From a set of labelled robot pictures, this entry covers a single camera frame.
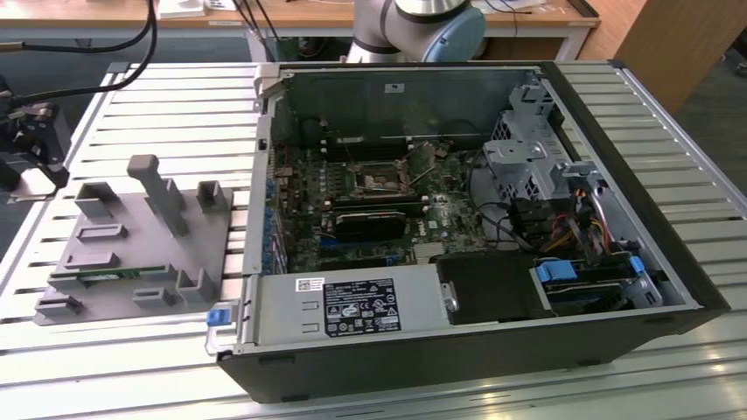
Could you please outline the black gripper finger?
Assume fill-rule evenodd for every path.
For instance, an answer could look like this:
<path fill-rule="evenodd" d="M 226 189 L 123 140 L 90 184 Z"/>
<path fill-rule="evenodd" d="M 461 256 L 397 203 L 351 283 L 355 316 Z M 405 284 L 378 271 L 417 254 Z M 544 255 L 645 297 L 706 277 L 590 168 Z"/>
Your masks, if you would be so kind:
<path fill-rule="evenodd" d="M 21 185 L 22 173 L 19 170 L 22 168 L 22 159 L 10 152 L 3 151 L 0 157 L 0 186 L 2 190 L 7 193 L 11 193 Z"/>
<path fill-rule="evenodd" d="M 38 122 L 26 130 L 31 138 L 37 166 L 57 188 L 69 184 L 70 172 L 65 161 L 71 149 L 71 130 L 66 122 Z"/>

